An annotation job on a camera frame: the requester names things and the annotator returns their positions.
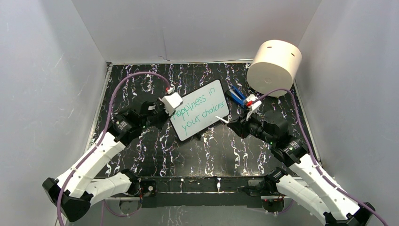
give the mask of robotic arm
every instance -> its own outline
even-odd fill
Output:
[[[70,222],[80,219],[91,205],[115,194],[136,195],[140,192],[140,178],[128,169],[113,177],[91,183],[98,172],[117,153],[125,149],[133,139],[139,137],[146,127],[162,129],[183,99],[173,93],[155,102],[144,102],[138,109],[125,109],[114,115],[101,143],[98,140],[89,150],[57,178],[47,178],[43,188],[49,199],[56,204],[58,195],[72,170],[75,171],[62,194],[61,212]],[[95,151],[79,166],[79,162],[95,148]]]
[[[241,138],[252,135],[269,143],[274,157],[299,175],[312,189],[299,184],[285,170],[277,167],[264,177],[264,181],[259,183],[255,190],[265,189],[271,193],[285,194],[304,206],[311,215],[316,216],[325,225],[366,225],[371,212],[337,191],[337,188],[340,188],[339,184],[319,165],[317,167],[322,173],[317,171],[307,146],[288,133],[288,122],[281,114],[268,111],[265,114],[266,119],[261,123],[254,114],[260,106],[260,101],[253,104],[256,100],[254,95],[243,100],[242,94],[239,94],[237,89],[230,92],[228,96],[239,105],[247,107],[243,115],[229,122],[227,126]],[[323,176],[334,183],[334,186],[329,184]],[[365,205],[375,210],[371,204],[366,202]]]

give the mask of white wall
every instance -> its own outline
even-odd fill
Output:
[[[106,63],[70,0],[0,1],[0,219],[54,225],[42,182],[83,153]]]
[[[271,39],[298,45],[321,0],[72,0],[106,61],[254,58]]]
[[[398,37],[399,1],[324,0],[296,77],[323,165],[390,225],[399,222]]]

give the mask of white container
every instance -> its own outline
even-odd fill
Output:
[[[264,42],[248,69],[248,84],[262,94],[278,88],[290,89],[301,60],[302,54],[299,49],[288,42]],[[286,93],[276,91],[270,96],[280,97]]]

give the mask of whiteboard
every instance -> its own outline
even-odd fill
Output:
[[[170,121],[181,141],[217,122],[215,116],[230,114],[220,80],[215,80],[183,97]]]

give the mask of black marble tabletop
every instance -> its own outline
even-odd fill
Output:
[[[236,86],[245,96],[254,93],[246,82],[249,64],[160,64],[160,65],[114,65],[108,81],[101,111],[98,117],[94,139],[104,129],[109,101],[117,84],[129,73],[151,71],[165,76],[176,91],[181,95],[200,88],[203,85],[220,79],[223,88]],[[121,87],[115,98],[113,111],[123,107],[140,104],[142,101],[154,101],[165,94],[165,84],[159,78],[143,75],[130,79]],[[296,102],[302,110],[296,96]],[[230,118],[236,118],[241,108],[228,101]],[[259,116],[274,110],[290,123],[290,133],[303,138],[289,95],[279,98],[267,97],[262,101]],[[189,138],[179,141],[170,122],[159,131],[157,128],[147,128],[141,136],[135,139],[125,150],[120,152],[100,171],[98,178],[113,176],[123,169],[131,169],[139,176],[259,176],[265,175],[276,166],[284,167],[273,157],[268,144],[249,136],[245,139],[238,137],[232,130],[222,123],[216,123],[205,130],[202,138]]]

